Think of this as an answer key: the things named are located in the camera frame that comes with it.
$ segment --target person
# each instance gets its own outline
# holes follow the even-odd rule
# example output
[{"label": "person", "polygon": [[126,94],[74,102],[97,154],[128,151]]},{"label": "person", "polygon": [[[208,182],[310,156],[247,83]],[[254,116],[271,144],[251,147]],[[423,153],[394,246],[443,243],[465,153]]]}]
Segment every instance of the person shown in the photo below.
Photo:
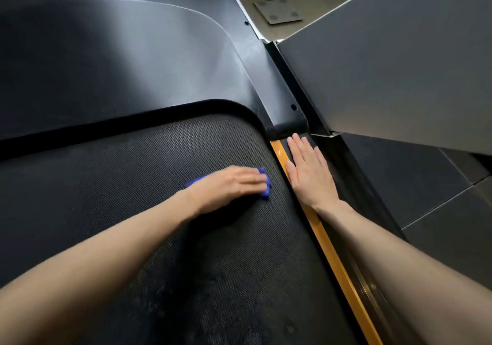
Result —
[{"label": "person", "polygon": [[[492,292],[415,249],[339,199],[321,151],[288,138],[298,199],[331,224],[429,344],[492,343]],[[258,169],[231,166],[35,266],[0,290],[0,343],[66,342],[181,224],[262,193]]]}]

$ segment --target blue cloth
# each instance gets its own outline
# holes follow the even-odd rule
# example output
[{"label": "blue cloth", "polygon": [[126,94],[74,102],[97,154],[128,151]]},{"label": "blue cloth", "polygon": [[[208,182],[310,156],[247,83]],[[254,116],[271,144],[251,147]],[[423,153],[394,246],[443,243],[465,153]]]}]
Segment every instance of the blue cloth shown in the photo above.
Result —
[{"label": "blue cloth", "polygon": [[[266,189],[266,190],[264,190],[262,193],[260,193],[260,197],[261,197],[262,199],[267,200],[267,199],[269,198],[269,196],[270,196],[270,186],[272,185],[272,182],[270,181],[270,177],[268,176],[268,174],[267,174],[267,172],[266,172],[266,170],[265,170],[265,168],[264,168],[264,167],[259,167],[259,168],[258,168],[258,171],[259,171],[261,174],[265,174],[265,175],[267,176],[267,189]],[[208,176],[208,175],[204,175],[204,176],[202,176],[202,177],[200,177],[200,178],[197,178],[197,179],[194,179],[194,180],[192,180],[192,181],[189,181],[188,183],[186,183],[186,185],[185,185],[185,186],[186,186],[186,187],[189,187],[189,186],[191,186],[194,182],[199,181],[200,179],[203,179],[203,178],[205,178],[205,177],[207,177],[207,176]]]}]

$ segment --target orange strip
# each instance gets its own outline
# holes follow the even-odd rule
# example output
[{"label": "orange strip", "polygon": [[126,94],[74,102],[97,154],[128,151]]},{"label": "orange strip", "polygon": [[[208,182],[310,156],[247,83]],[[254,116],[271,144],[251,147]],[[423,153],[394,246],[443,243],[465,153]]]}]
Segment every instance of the orange strip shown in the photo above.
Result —
[{"label": "orange strip", "polygon": [[[287,156],[282,143],[280,143],[280,140],[276,140],[274,142],[270,142],[270,144],[275,151],[280,165],[282,165],[282,168],[287,175],[285,163],[289,161],[289,157]],[[333,273],[335,274],[335,277],[338,280],[345,297],[347,298],[348,304],[352,308],[364,336],[366,336],[367,343],[369,345],[383,345],[383,342],[379,338],[376,328],[374,328],[374,324],[372,324],[371,318],[369,318],[369,314],[367,314],[366,308],[364,307],[359,294],[355,290],[352,281],[348,277],[347,271],[343,267],[340,257],[336,253],[336,250],[333,247],[326,230],[321,224],[317,213],[309,206],[302,205],[302,208],[311,225],[314,235],[316,236],[321,249],[326,256],[326,259],[328,260],[328,263],[330,264],[330,267],[332,268]]]}]

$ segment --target hand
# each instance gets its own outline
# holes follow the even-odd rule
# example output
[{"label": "hand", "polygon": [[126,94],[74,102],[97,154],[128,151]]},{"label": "hand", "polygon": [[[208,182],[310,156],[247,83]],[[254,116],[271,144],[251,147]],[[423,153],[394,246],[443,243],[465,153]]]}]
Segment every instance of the hand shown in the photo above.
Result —
[{"label": "hand", "polygon": [[318,212],[322,207],[341,203],[335,181],[319,148],[313,149],[305,137],[300,139],[297,134],[287,138],[287,143],[295,165],[288,161],[286,169],[298,199]]},{"label": "hand", "polygon": [[230,166],[194,182],[188,192],[198,214],[217,210],[238,197],[262,193],[267,189],[267,176],[258,169]]}]

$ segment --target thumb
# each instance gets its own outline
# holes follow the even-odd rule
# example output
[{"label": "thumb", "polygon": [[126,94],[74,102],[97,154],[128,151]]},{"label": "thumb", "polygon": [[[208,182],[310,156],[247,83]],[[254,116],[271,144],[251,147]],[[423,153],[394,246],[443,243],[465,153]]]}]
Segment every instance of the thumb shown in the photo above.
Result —
[{"label": "thumb", "polygon": [[287,170],[287,175],[290,180],[290,184],[292,187],[295,187],[299,184],[299,179],[297,178],[297,168],[291,161],[287,161],[285,163],[285,168]]}]

